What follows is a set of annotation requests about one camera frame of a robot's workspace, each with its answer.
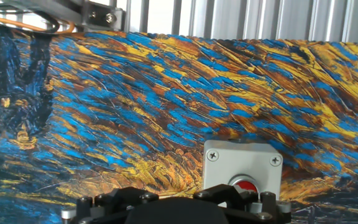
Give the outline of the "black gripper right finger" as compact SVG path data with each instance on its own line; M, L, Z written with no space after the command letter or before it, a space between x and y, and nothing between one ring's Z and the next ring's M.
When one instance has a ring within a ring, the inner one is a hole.
M219 223L291 222L291 203L276 199L272 192L258 193L240 187L219 184L193 194L193 199L206 202L222 218Z

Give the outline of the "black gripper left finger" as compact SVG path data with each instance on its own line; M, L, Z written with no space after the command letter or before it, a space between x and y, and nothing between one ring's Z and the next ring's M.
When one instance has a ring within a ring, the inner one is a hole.
M67 207L61 211L61 219L63 224L91 223L98 218L129 211L158 199L157 194L134 187L114 189L94 197L78 198L74 207Z

